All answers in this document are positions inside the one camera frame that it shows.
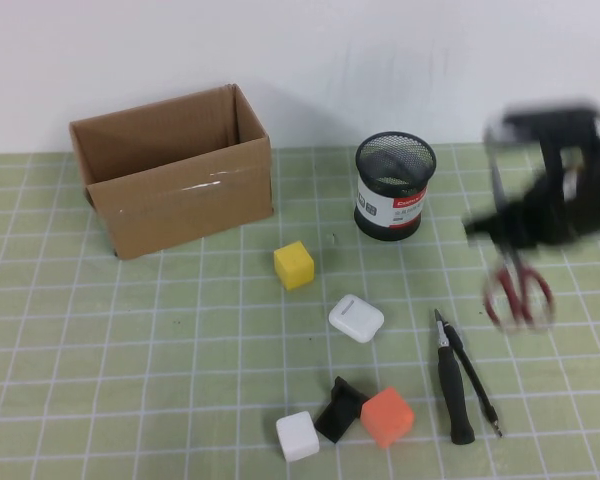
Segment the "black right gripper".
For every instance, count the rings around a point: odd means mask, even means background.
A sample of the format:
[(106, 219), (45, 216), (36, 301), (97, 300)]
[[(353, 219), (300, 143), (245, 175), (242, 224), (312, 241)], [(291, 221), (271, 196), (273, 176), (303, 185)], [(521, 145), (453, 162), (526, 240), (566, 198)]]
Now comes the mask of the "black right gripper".
[(600, 231), (600, 142), (540, 151), (544, 172), (509, 210), (471, 211), (463, 219), (468, 240), (489, 240), (501, 251), (536, 249)]

